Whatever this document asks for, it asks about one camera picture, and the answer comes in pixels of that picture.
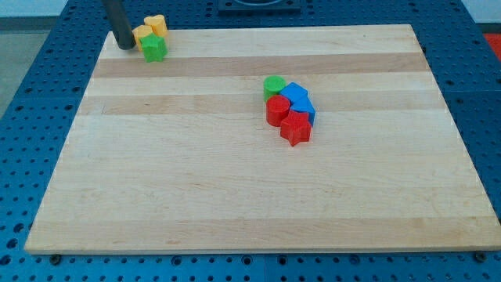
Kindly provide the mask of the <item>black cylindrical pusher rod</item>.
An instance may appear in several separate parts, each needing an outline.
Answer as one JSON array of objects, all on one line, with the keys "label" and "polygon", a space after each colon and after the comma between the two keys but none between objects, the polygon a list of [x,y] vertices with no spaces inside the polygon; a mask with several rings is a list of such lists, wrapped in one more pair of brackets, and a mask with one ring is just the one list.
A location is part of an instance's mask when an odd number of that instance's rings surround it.
[{"label": "black cylindrical pusher rod", "polygon": [[118,47],[122,50],[133,49],[135,47],[135,38],[123,1],[102,0],[102,4]]}]

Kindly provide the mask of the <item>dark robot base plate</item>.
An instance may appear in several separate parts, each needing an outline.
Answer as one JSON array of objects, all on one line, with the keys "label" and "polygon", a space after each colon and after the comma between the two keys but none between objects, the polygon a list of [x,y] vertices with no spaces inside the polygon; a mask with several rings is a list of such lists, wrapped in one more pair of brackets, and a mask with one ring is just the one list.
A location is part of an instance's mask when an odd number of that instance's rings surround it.
[{"label": "dark robot base plate", "polygon": [[298,12],[301,0],[217,0],[219,13]]}]

